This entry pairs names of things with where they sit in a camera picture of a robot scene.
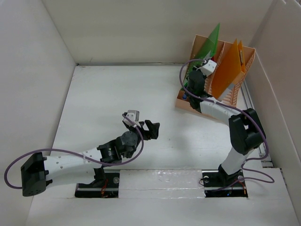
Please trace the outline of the green folder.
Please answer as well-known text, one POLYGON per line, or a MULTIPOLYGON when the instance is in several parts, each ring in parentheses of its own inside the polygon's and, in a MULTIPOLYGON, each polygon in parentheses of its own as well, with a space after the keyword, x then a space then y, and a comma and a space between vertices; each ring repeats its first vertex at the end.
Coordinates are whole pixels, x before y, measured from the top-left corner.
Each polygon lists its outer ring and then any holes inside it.
MULTIPOLYGON (((216 58, 216 63, 217 65, 221 61, 221 56, 223 53, 223 45, 221 42, 219 42, 219 30, 220 30, 220 23, 217 24, 217 26, 213 29, 213 31, 210 33, 208 37, 196 35, 193 46, 192 46, 192 51, 190 54, 190 59, 204 59, 204 60, 210 60, 213 56, 216 58)), ((187 87, 188 83, 188 75, 192 71, 194 66, 197 65, 202 65, 202 62, 194 61, 188 64, 188 68, 186 69, 186 74, 184 77, 184 85, 187 87)), ((209 89, 210 85, 209 83, 212 82, 213 77, 215 75, 215 72, 211 75, 209 75, 206 78, 206 85, 205 88, 209 89)))

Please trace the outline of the orange folder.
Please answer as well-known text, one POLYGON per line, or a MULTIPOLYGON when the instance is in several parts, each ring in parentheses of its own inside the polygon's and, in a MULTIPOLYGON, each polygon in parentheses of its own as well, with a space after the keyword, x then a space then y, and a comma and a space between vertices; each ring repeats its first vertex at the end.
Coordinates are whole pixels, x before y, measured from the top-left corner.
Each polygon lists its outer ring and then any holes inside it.
POLYGON ((242 41, 237 39, 216 69, 211 83, 212 96, 219 101, 234 88, 246 73, 245 56, 242 41))

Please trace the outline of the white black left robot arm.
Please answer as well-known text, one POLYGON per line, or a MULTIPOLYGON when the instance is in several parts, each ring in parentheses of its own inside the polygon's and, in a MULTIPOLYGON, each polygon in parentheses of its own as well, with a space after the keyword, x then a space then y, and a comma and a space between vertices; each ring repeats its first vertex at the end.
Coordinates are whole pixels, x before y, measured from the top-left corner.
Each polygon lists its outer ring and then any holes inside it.
POLYGON ((136 126, 125 124, 127 131, 114 140, 81 153, 64 156, 43 156, 34 153, 21 166, 22 195, 35 196, 47 187, 74 183, 81 172, 93 169, 88 180, 93 186, 105 181, 104 167, 123 164, 123 159, 134 159, 138 145, 159 136, 160 123, 140 121, 136 126))

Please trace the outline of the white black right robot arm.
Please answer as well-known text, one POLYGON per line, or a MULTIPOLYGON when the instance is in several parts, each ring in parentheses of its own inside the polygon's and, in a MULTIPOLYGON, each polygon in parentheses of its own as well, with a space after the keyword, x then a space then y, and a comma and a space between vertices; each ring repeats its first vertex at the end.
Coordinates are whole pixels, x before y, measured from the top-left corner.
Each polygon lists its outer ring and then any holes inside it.
POLYGON ((238 178, 241 165, 264 142, 266 135, 253 108, 240 112, 238 109, 221 106, 221 102, 205 92, 205 79, 206 75, 199 69, 192 70, 188 75, 187 95, 194 110, 210 115, 229 127, 232 147, 214 177, 219 186, 227 186, 238 178))

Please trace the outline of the peach plastic file organizer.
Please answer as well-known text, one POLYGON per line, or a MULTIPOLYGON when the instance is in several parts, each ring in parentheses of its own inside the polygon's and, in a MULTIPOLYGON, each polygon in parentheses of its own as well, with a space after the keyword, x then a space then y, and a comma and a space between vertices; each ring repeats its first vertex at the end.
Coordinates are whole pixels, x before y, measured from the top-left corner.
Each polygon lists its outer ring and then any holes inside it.
POLYGON ((230 43, 218 40, 217 50, 213 56, 217 67, 214 73, 205 79, 205 92, 213 94, 214 97, 220 94, 219 101, 226 105, 237 106, 238 92, 254 61, 254 57, 255 49, 243 46, 241 41, 235 40, 230 43), (230 79, 231 72, 238 73, 238 75, 222 92, 222 84, 224 80, 230 79))

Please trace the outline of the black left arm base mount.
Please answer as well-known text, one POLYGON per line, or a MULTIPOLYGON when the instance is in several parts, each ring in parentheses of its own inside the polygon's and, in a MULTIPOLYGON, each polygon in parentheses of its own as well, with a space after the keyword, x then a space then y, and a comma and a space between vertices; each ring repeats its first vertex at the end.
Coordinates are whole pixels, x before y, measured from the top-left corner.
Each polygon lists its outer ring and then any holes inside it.
POLYGON ((94 180, 89 184, 77 184, 76 198, 118 198, 120 170, 94 169, 94 180))

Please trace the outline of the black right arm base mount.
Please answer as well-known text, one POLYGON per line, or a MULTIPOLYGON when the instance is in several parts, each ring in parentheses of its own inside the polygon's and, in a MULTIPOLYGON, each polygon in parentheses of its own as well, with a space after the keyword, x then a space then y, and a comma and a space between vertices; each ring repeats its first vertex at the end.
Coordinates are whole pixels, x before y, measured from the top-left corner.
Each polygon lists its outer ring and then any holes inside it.
POLYGON ((204 187, 206 198, 248 197, 245 182, 238 181, 241 173, 226 180, 219 176, 218 172, 213 171, 202 173, 199 184, 204 187))

